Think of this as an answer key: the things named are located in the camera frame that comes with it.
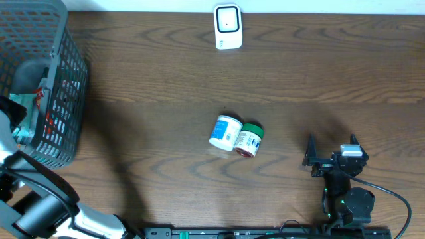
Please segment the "light green snack packet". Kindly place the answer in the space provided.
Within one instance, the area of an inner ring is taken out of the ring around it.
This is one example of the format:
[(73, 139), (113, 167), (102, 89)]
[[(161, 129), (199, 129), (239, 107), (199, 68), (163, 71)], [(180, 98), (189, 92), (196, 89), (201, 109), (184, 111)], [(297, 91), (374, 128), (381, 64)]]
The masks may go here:
[(36, 94), (10, 94), (10, 99), (27, 110), (27, 114), (17, 129), (13, 131), (14, 137), (34, 137), (37, 126), (38, 108), (35, 105)]

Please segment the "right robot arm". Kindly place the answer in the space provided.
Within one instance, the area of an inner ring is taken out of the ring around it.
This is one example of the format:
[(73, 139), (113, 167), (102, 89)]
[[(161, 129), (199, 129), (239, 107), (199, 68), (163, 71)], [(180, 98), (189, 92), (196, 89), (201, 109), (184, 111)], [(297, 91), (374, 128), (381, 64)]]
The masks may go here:
[(354, 135), (349, 144), (342, 144), (340, 150), (328, 158), (318, 156), (314, 138), (309, 138), (302, 165), (311, 167), (312, 177), (324, 178), (322, 208), (330, 219), (328, 229), (362, 227), (371, 221), (374, 194), (351, 186), (351, 179), (363, 171), (368, 160), (369, 156)]

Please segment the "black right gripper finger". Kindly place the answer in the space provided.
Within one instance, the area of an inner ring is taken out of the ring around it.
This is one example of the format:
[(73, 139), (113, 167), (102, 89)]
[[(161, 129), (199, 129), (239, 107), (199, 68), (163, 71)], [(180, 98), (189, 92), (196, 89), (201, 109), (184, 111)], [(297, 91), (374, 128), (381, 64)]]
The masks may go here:
[(315, 147), (314, 136), (310, 135), (307, 143), (307, 149), (302, 161), (303, 166), (312, 166), (318, 162), (317, 150)]
[(361, 147), (361, 144), (358, 142), (354, 134), (350, 136), (350, 144), (354, 147), (354, 150), (351, 152), (351, 157), (362, 157), (365, 161), (369, 160), (369, 155)]

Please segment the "white blue label jar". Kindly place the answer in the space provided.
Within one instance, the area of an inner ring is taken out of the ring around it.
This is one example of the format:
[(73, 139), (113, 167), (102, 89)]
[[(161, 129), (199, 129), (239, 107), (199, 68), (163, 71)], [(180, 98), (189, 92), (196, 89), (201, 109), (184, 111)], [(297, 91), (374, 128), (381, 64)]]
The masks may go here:
[(235, 118), (219, 115), (209, 138), (209, 143), (219, 149), (232, 151), (242, 126), (242, 123)]

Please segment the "red white snack packet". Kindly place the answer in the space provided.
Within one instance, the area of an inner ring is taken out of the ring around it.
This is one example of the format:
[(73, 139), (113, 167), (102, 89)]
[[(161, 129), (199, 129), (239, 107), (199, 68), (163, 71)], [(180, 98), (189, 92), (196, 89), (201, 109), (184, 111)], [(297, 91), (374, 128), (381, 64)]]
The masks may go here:
[(43, 77), (41, 81), (39, 82), (38, 87), (33, 91), (34, 94), (36, 94), (35, 97), (35, 104), (38, 109), (40, 109), (41, 101), (44, 98), (46, 85), (47, 85), (48, 79)]

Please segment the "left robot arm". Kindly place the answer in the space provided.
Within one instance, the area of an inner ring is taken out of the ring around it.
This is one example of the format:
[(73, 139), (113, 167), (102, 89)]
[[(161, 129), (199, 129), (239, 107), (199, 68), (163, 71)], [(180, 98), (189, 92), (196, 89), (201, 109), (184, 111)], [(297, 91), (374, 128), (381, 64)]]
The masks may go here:
[(11, 129), (26, 114), (1, 97), (1, 227), (17, 238), (144, 238), (124, 219), (80, 203), (69, 183), (19, 150)]

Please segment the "grey plastic mesh basket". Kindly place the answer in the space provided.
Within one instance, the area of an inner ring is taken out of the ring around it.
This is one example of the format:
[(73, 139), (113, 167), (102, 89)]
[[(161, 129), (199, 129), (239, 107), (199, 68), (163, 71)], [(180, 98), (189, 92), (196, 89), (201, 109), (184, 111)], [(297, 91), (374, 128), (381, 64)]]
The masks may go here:
[(74, 160), (89, 81), (67, 22), (62, 1), (1, 2), (1, 95), (34, 94), (48, 79), (34, 137), (15, 141), (51, 169)]

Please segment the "white barcode scanner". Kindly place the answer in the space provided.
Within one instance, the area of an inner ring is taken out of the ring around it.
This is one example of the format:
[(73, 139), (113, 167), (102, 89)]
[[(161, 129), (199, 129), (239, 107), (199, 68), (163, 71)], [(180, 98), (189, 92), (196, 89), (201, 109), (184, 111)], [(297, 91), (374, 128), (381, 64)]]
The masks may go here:
[(217, 5), (214, 14), (215, 46), (218, 50), (238, 49), (242, 46), (242, 12), (234, 3)]

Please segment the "green lid white jar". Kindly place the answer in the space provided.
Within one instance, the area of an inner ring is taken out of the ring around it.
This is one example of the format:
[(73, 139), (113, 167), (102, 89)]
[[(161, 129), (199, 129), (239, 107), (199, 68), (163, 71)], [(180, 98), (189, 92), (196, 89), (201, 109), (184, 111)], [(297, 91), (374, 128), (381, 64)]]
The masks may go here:
[(264, 130), (252, 123), (246, 123), (234, 145), (234, 150), (241, 156), (255, 157), (264, 137)]

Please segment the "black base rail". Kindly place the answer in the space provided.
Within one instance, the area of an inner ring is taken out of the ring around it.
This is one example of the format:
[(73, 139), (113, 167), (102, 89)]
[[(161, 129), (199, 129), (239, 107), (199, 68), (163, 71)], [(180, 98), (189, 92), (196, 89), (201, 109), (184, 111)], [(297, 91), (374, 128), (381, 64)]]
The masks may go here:
[(257, 239), (257, 238), (366, 238), (391, 239), (388, 229), (337, 229), (328, 233), (301, 227), (263, 229), (191, 229), (191, 228), (144, 228), (138, 236), (143, 239)]

